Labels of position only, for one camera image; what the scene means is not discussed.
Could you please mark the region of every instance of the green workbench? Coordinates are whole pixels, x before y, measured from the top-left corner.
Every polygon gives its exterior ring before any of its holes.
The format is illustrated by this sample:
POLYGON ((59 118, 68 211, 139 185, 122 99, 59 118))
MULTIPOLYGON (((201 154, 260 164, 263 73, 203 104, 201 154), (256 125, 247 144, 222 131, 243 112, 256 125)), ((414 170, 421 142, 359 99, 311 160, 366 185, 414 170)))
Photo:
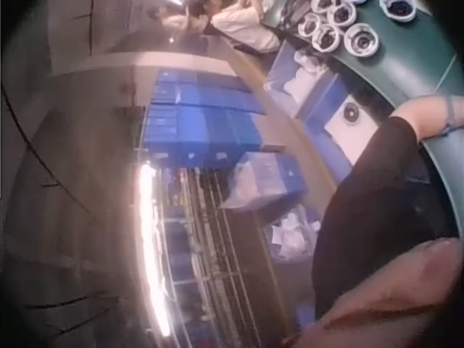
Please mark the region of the green workbench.
MULTIPOLYGON (((263 24, 277 28, 286 0, 277 0, 263 24)), ((343 44, 332 54, 372 85, 391 105, 424 94, 464 95, 463 66, 433 17, 418 11, 410 23, 397 23, 382 12, 378 0, 357 7, 357 22, 369 24, 381 46, 370 58, 352 56, 343 44)), ((464 129, 424 142, 442 177, 464 237, 464 129)))

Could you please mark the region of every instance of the blue storage bin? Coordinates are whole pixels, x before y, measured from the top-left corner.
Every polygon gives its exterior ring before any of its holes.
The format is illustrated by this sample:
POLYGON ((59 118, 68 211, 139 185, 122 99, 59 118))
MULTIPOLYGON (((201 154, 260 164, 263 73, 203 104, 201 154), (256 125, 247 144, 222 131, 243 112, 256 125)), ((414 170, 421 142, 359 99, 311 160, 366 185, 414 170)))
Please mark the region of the blue storage bin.
POLYGON ((246 83, 236 76, 214 74, 213 72, 198 72, 198 84, 204 86, 219 86, 224 88, 250 91, 246 83))
POLYGON ((210 150, 204 167, 233 167, 242 156, 226 109, 204 108, 210 134, 210 150))
POLYGON ((157 81, 177 82, 178 81, 178 69, 171 68, 171 67, 159 69, 157 81))
POLYGON ((228 113, 239 146, 245 152, 259 151, 262 147, 262 139, 252 116, 248 112, 238 110, 229 110, 228 113))
POLYGON ((200 85, 198 90, 202 106, 224 108, 230 103, 228 96, 224 94, 224 88, 200 85))
POLYGON ((210 151, 210 132, 203 109, 178 107, 178 161, 180 167, 201 167, 210 151))
POLYGON ((178 84, 179 97, 177 100, 178 104, 201 106, 202 98, 198 85, 190 83, 179 83, 178 84))
POLYGON ((340 75, 334 75, 326 84, 325 90, 319 93, 318 100, 313 100, 312 108, 304 117, 305 133, 313 142, 337 182, 341 182, 348 176, 352 166, 330 134, 326 132, 324 126, 347 97, 347 86, 340 75))
POLYGON ((255 112, 257 114, 266 113, 252 93, 230 89, 227 90, 226 96, 230 108, 255 112))
POLYGON ((276 158, 287 191, 291 194, 306 190, 306 183, 297 161, 286 155, 276 158))
POLYGON ((196 83, 197 82, 196 76, 197 76, 197 72, 194 70, 166 67, 166 68, 159 69, 157 81, 196 83))
POLYGON ((210 153, 210 132, 199 107, 152 105, 143 137, 159 167, 201 167, 210 153))
POLYGON ((157 82, 152 92, 152 104, 174 104, 178 99, 177 86, 172 82, 157 82))
POLYGON ((175 167, 178 153, 178 120, 174 106, 152 106, 145 121, 142 144, 160 167, 175 167))

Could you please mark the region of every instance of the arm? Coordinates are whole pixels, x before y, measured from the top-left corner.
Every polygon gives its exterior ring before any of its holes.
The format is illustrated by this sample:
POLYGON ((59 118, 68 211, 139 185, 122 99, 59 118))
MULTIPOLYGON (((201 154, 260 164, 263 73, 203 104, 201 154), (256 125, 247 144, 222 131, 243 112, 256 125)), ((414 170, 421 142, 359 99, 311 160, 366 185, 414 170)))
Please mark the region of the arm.
POLYGON ((250 0, 252 7, 256 10, 258 17, 261 19, 264 16, 264 11, 262 10, 262 0, 250 0))
MULTIPOLYGON (((452 96, 456 127, 464 126, 464 97, 452 96)), ((402 104, 394 116, 401 117, 413 128, 418 141, 442 133, 447 125, 447 101, 443 96, 424 96, 402 104)))
MULTIPOLYGON (((451 98, 455 126, 463 126, 464 98, 451 98)), ((396 185, 417 154, 417 143, 438 136, 445 129, 448 112, 443 96, 424 96, 406 101, 374 134, 349 178, 361 178, 375 187, 396 185)))
POLYGON ((211 18, 211 24, 223 33, 231 33, 260 24, 257 12, 252 8, 220 12, 211 18))

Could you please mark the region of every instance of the circular metal part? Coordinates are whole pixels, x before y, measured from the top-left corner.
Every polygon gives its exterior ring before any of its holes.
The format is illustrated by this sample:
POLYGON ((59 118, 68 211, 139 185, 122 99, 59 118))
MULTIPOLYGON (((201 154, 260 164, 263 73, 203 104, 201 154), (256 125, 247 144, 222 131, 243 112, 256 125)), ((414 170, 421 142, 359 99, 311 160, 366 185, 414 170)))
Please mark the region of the circular metal part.
POLYGON ((343 119, 349 125, 358 124, 360 121, 360 108, 355 103, 346 103, 343 108, 343 119))
POLYGON ((361 5, 361 4, 364 4, 367 0, 347 0, 347 1, 355 5, 361 5))
POLYGON ((327 11, 327 20, 340 28, 349 27, 356 20, 356 6, 351 2, 343 1, 339 6, 331 7, 327 11))
POLYGON ((312 0, 311 9, 314 13, 323 14, 334 6, 336 0, 312 0))
POLYGON ((332 52, 340 45, 340 32, 332 24, 322 24, 312 35, 312 47, 319 52, 332 52))
POLYGON ((321 19, 317 14, 309 13, 304 16, 304 22, 298 25, 298 34, 309 38, 320 27, 321 19))
POLYGON ((356 57, 370 57, 378 50, 378 35, 371 26, 358 23, 345 33, 344 45, 356 57))
POLYGON ((410 22, 417 13, 414 0, 379 0, 379 5, 387 17, 397 22, 410 22))

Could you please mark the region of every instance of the white container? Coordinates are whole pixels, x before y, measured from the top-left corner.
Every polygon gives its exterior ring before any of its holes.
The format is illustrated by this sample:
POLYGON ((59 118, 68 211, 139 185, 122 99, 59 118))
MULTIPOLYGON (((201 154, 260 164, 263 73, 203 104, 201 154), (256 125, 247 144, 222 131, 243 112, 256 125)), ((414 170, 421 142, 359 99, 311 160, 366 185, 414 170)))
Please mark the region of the white container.
POLYGON ((344 45, 347 51, 356 57, 370 57, 378 51, 379 39, 371 26, 358 23, 350 27, 344 35, 344 45), (362 37, 362 33, 368 33, 369 37, 362 37))
POLYGON ((417 5, 415 4, 414 0, 378 0, 378 4, 380 5, 380 8, 384 11, 384 14, 388 18, 392 18, 393 20, 396 20, 397 22, 403 22, 403 23, 410 22, 411 20, 415 18, 415 14, 417 13, 417 5), (398 16, 398 15, 392 14, 389 11, 389 7, 393 3, 399 2, 399 1, 407 2, 413 8, 410 14, 408 14, 407 16, 398 16))
POLYGON ((311 9, 314 13, 322 15, 326 13, 333 5, 335 5, 335 0, 312 0, 311 9), (330 4, 324 8, 320 7, 320 3, 325 3, 326 1, 330 2, 330 4))
POLYGON ((343 1, 341 5, 332 6, 327 11, 328 22, 340 28, 349 27, 351 24, 353 24, 356 21, 356 17, 357 17, 356 6, 352 4, 351 2, 343 1), (348 18, 342 22, 337 21, 337 12, 343 9, 348 11, 348 18))
POLYGON ((364 4, 367 0, 347 0, 348 2, 352 2, 355 5, 364 4))
POLYGON ((302 38, 310 38, 313 33, 320 27, 322 24, 322 20, 318 14, 315 13, 308 13, 304 16, 304 22, 298 25, 298 34, 302 38), (314 29, 310 33, 306 33, 305 28, 314 23, 314 29))
POLYGON ((319 52, 328 53, 335 51, 340 46, 340 31, 332 24, 322 24, 319 29, 312 35, 312 47, 317 49, 319 52), (323 37, 333 33, 333 41, 330 46, 322 47, 323 37))

